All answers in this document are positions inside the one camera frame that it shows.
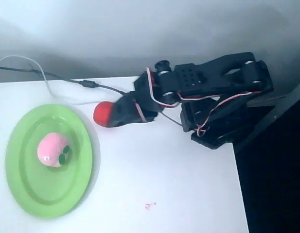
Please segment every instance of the wire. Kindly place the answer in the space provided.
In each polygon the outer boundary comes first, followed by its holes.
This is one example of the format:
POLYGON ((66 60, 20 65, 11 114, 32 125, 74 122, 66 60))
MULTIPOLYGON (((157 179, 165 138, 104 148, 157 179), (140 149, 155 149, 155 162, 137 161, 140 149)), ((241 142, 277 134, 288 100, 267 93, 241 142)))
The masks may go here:
POLYGON ((118 90, 118 89, 116 89, 116 88, 114 88, 114 87, 111 87, 111 86, 105 86, 105 85, 101 85, 101 84, 98 84, 98 85, 99 85, 99 87, 101 87, 101 88, 108 89, 108 90, 111 90, 111 91, 115 91, 115 92, 117 92, 117 93, 119 93, 119 94, 121 94, 121 95, 126 94, 125 92, 120 91, 120 90, 118 90))
MULTIPOLYGON (((42 74, 42 72, 40 70, 34 69, 33 67, 32 67, 32 69, 16 69, 16 68, 9 68, 9 67, 0 67, 0 69, 2 69, 2 70, 10 70, 10 71, 17 71, 17 72, 35 73, 37 75, 42 74)), ((101 85, 101 84, 98 84, 98 83, 96 83, 94 81, 91 81, 91 80, 76 81, 76 80, 72 80, 72 79, 65 79, 65 78, 63 78, 63 77, 61 77, 59 75, 52 74, 52 73, 49 73, 49 72, 44 72, 44 74, 52 76, 52 77, 54 77, 56 79, 59 79, 59 80, 66 81, 66 82, 80 84, 83 87, 88 87, 88 88, 101 87, 101 88, 104 88, 104 89, 108 89, 108 90, 111 90, 111 91, 118 92, 121 95, 125 94, 125 92, 120 91, 120 90, 118 90, 118 89, 116 89, 114 87, 101 85)))
POLYGON ((108 89, 108 90, 111 90, 111 91, 116 91, 118 93, 120 93, 121 95, 124 95, 125 92, 123 91, 120 91, 116 88, 113 88, 113 87, 110 87, 110 86, 105 86, 105 85, 100 85, 94 81, 90 81, 90 80, 82 80, 82 81, 76 81, 76 80, 71 80, 71 79, 64 79, 62 77, 60 77, 59 75, 56 75, 56 74, 52 74, 52 73, 49 73, 49 72, 44 72, 43 68, 41 67, 41 65, 31 59, 31 58, 28 58, 28 57, 25 57, 25 56, 20 56, 20 55, 9 55, 9 56, 5 56, 3 58, 0 59, 0 62, 9 58, 9 57, 17 57, 17 58, 23 58, 23 59, 26 59, 30 62, 33 62, 35 63, 38 68, 40 70, 36 70, 36 69, 16 69, 16 68, 9 68, 9 67, 0 67, 0 69, 3 69, 3 70, 11 70, 11 71, 18 71, 18 72, 32 72, 32 73, 36 73, 36 74, 41 74, 43 76, 43 79, 45 81, 45 84, 46 84, 46 87, 47 87, 47 90, 49 92, 49 94, 54 98, 54 99, 57 99, 61 102, 64 102, 65 104, 71 104, 71 105, 84 105, 84 104, 90 104, 90 103, 99 103, 100 101, 89 101, 89 102, 81 102, 81 103, 73 103, 73 102, 70 102, 70 101, 67 101, 67 97, 64 97, 64 96, 59 96, 59 95, 56 95, 55 93, 53 93, 51 87, 49 86, 49 83, 48 83, 48 80, 46 79, 46 74, 49 75, 49 76, 53 76, 57 79, 60 79, 60 80, 63 80, 63 81, 67 81, 67 82, 70 82, 70 83, 77 83, 77 84, 80 84, 84 87, 90 87, 90 88, 95 88, 95 87, 101 87, 101 88, 105 88, 105 89, 108 89))
POLYGON ((257 100, 255 102, 253 102, 252 104, 248 104, 248 106, 253 106, 253 105, 256 105, 258 103, 267 102, 267 101, 270 101, 270 100, 283 99, 285 97, 286 97, 286 95, 281 95, 281 96, 276 96, 276 97, 268 98, 268 99, 265 99, 265 100, 257 100))
POLYGON ((179 103, 174 103, 174 104, 166 104, 166 103, 162 103, 162 102, 159 102, 157 101, 155 98, 154 98, 154 95, 153 95, 153 86, 152 86, 152 77, 151 77, 151 70, 149 67, 146 68, 146 73, 147 73, 147 76, 148 76, 148 82, 149 82, 149 90, 150 90, 150 96, 152 98, 152 100, 155 102, 155 103, 158 103, 160 105, 163 105, 164 107, 167 107, 167 108, 176 108, 179 103))
MULTIPOLYGON (((9 70, 9 71, 17 71, 17 72, 27 72, 27 73, 42 74, 42 72, 40 70, 33 69, 33 68, 32 69, 16 69, 16 68, 9 68, 9 67, 0 67, 0 69, 2 69, 2 70, 9 70)), ((56 79, 59 79, 59 80, 66 81, 66 82, 79 83, 79 81, 72 80, 72 79, 65 79, 63 77, 60 77, 59 75, 52 74, 52 73, 49 73, 49 72, 44 72, 44 74, 52 76, 52 77, 54 77, 56 79)))
POLYGON ((160 112, 164 117, 166 117, 167 119, 171 120, 173 123, 179 125, 182 127, 181 123, 177 122, 176 120, 172 119, 171 117, 167 116, 165 113, 160 112))
POLYGON ((199 98, 183 98, 179 92, 177 94, 181 100, 203 100, 203 99, 207 99, 207 98, 213 98, 213 97, 220 96, 220 95, 212 95, 212 96, 204 96, 204 97, 199 97, 199 98))
POLYGON ((0 62, 3 61, 3 60, 5 60, 6 58, 9 58, 9 57, 23 58, 23 59, 26 59, 28 61, 31 61, 31 62, 35 63, 38 66, 38 68, 40 69, 40 71, 41 71, 41 74, 42 74, 42 76, 44 78, 44 81, 45 81, 45 84, 46 84, 46 87, 47 87, 47 90, 48 90, 49 94, 54 99, 57 99, 57 100, 59 100, 61 102, 64 102, 65 104, 71 104, 71 105, 84 105, 84 104, 99 103, 100 102, 100 101, 90 101, 90 102, 81 102, 81 103, 72 103, 72 102, 69 102, 69 101, 65 100, 65 99, 67 99, 66 97, 58 96, 58 95, 55 95, 53 93, 53 91, 52 91, 51 87, 49 86, 49 83, 48 83, 48 81, 46 79, 44 70, 43 70, 43 68, 41 67, 41 65, 38 62, 36 62, 35 60, 33 60, 31 58, 28 58, 28 57, 25 57, 25 56, 19 56, 19 55, 9 55, 9 56, 3 57, 3 58, 0 59, 0 62))
POLYGON ((146 118, 145 118, 143 112, 142 112, 142 109, 140 108, 140 105, 136 102, 135 99, 133 99, 132 101, 134 102, 134 104, 135 104, 135 106, 136 106, 137 112, 139 113, 139 116, 140 116, 141 120, 142 120, 144 123, 148 122, 148 121, 146 120, 146 118))
POLYGON ((228 101, 230 101, 230 100, 232 100, 232 99, 234 99, 234 98, 237 98, 237 97, 240 97, 240 96, 247 96, 247 95, 250 95, 250 94, 252 94, 252 93, 253 93, 253 92, 245 92, 245 93, 237 94, 237 95, 231 96, 231 97, 229 97, 229 98, 227 98, 227 99, 221 101, 220 103, 218 103, 213 109, 210 110, 210 112, 209 112, 209 114, 208 114, 208 117, 206 118, 206 120, 204 121, 204 123, 197 127, 197 136, 202 137, 202 136, 205 134, 206 131, 205 131, 202 135, 200 135, 199 132, 200 132, 201 128, 203 128, 203 127, 206 125, 206 123, 207 123, 208 120, 209 120, 209 117, 210 117, 211 113, 212 113, 217 107, 221 106, 222 104, 224 104, 224 103, 226 103, 226 102, 228 102, 228 101))
MULTIPOLYGON (((169 117, 169 116, 167 116, 165 113, 163 113, 163 112, 160 112, 164 117, 166 117, 167 119, 169 119, 169 120, 171 120, 173 123, 175 123, 175 124, 177 124, 177 125, 179 125, 179 126, 181 126, 182 127, 182 124, 181 123, 179 123, 179 122, 177 122, 176 120, 174 120, 174 119, 172 119, 171 117, 169 117)), ((200 129, 199 130, 200 132, 203 132, 203 134, 201 135, 201 137, 206 133, 206 130, 202 130, 202 129, 200 129)))

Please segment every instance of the white wire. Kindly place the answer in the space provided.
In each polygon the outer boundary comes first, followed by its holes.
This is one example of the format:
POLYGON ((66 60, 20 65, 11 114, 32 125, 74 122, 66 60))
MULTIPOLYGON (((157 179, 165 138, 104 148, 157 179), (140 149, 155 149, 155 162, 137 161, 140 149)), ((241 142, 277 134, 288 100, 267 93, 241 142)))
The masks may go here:
POLYGON ((203 99, 207 99, 207 98, 219 97, 220 95, 204 96, 204 97, 199 97, 199 98, 183 98, 181 96, 181 94, 178 92, 178 96, 181 100, 203 100, 203 99))
POLYGON ((46 87, 47 87, 47 90, 48 90, 49 94, 50 94, 54 99, 57 99, 57 100, 60 101, 60 102, 63 102, 63 103, 65 103, 65 104, 70 104, 70 105, 84 105, 84 104, 99 103, 99 102, 100 102, 100 101, 90 101, 90 102, 81 102, 81 103, 72 103, 72 102, 69 102, 69 101, 65 100, 65 99, 67 99, 67 97, 59 96, 59 95, 56 95, 56 94, 53 93, 51 87, 49 86, 48 80, 46 79, 46 76, 45 76, 45 74, 44 74, 44 70, 43 70, 43 68, 41 67, 41 65, 40 65, 37 61, 35 61, 35 60, 31 59, 31 58, 25 57, 25 56, 20 56, 20 55, 8 55, 8 56, 5 56, 5 57, 1 58, 1 59, 0 59, 0 62, 3 61, 3 60, 5 60, 6 58, 9 58, 9 57, 23 58, 23 59, 26 59, 26 60, 28 60, 28 61, 30 61, 30 62, 35 63, 35 64, 38 66, 38 68, 40 69, 41 73, 42 73, 42 76, 43 76, 43 78, 44 78, 44 81, 45 81, 45 84, 46 84, 46 87))
POLYGON ((224 104, 224 103, 226 103, 226 102, 228 102, 228 101, 230 101, 230 100, 232 100, 234 98, 237 98, 237 97, 240 97, 240 96, 246 96, 246 95, 250 95, 250 94, 252 94, 252 92, 245 92, 245 93, 237 94, 237 95, 231 96, 231 97, 229 97, 229 98, 221 101, 220 103, 218 103, 213 109, 210 110, 210 112, 208 114, 208 117, 206 118, 206 120, 204 121, 204 123, 201 124, 200 126, 198 126, 198 128, 197 128, 197 136, 202 137, 205 134, 205 132, 204 132, 203 135, 200 135, 199 132, 202 130, 201 128, 203 128, 206 125, 207 121, 209 120, 209 117, 210 117, 211 113, 217 107, 221 106, 222 104, 224 104))
POLYGON ((153 95, 153 87, 152 87, 152 81, 151 81, 151 70, 149 67, 146 68, 146 73, 147 73, 147 76, 148 76, 148 82, 149 82, 149 90, 150 90, 150 96, 152 98, 152 100, 155 102, 155 103, 158 103, 160 105, 163 105, 167 108, 175 108, 177 107, 179 104, 178 102, 177 103, 174 103, 174 104, 166 104, 166 103, 162 103, 162 102, 159 102, 157 101, 155 98, 154 98, 154 95, 153 95))

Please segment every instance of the black cable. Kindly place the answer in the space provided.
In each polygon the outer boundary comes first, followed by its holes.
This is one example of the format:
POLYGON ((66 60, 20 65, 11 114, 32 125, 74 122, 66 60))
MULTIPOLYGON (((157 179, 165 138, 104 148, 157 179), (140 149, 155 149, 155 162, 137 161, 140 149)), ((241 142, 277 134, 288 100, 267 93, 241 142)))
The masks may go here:
MULTIPOLYGON (((2 70, 10 70, 10 71, 17 71, 17 72, 27 72, 27 73, 35 73, 37 75, 40 75, 42 74, 42 72, 40 70, 37 70, 37 69, 16 69, 16 68, 9 68, 9 67, 0 67, 0 69, 2 70)), ((110 87, 110 86, 105 86, 105 85, 100 85, 94 81, 91 81, 91 80, 82 80, 82 81, 76 81, 76 80, 72 80, 72 79, 65 79, 59 75, 56 75, 56 74, 52 74, 52 73, 49 73, 49 72, 44 72, 45 75, 48 75, 48 76, 52 76, 56 79, 59 79, 59 80, 63 80, 63 81, 66 81, 66 82, 70 82, 70 83, 77 83, 77 84, 80 84, 82 85, 83 87, 88 87, 88 88, 97 88, 97 87, 101 87, 101 88, 104 88, 104 89, 108 89, 108 90, 111 90, 111 91, 115 91, 121 95, 124 95, 126 94, 125 92, 123 91, 120 91, 114 87, 110 87)))
POLYGON ((105 86, 105 85, 101 85, 101 84, 98 84, 98 85, 99 85, 99 87, 101 87, 101 88, 104 88, 104 89, 108 89, 108 90, 111 90, 111 91, 118 92, 118 93, 120 93, 121 95, 126 94, 125 92, 120 91, 120 90, 118 90, 118 89, 116 89, 116 88, 114 88, 114 87, 105 86))

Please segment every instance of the green eyes on toy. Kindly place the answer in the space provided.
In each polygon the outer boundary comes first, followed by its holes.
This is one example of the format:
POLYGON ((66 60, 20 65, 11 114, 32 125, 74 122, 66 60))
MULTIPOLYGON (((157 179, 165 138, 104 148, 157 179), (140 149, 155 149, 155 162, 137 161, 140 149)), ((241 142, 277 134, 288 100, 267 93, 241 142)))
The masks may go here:
POLYGON ((63 148, 62 154, 59 155, 59 164, 63 165, 66 161, 66 154, 70 151, 70 147, 66 146, 63 148))

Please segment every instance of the red stain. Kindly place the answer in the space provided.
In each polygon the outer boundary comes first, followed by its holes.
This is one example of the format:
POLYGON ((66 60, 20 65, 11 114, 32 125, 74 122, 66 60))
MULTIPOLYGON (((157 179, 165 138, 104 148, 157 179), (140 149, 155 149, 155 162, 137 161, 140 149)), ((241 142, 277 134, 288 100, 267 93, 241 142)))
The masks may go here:
POLYGON ((146 203, 146 204, 145 204, 146 210, 150 210, 150 206, 151 206, 151 205, 152 205, 152 204, 146 203))

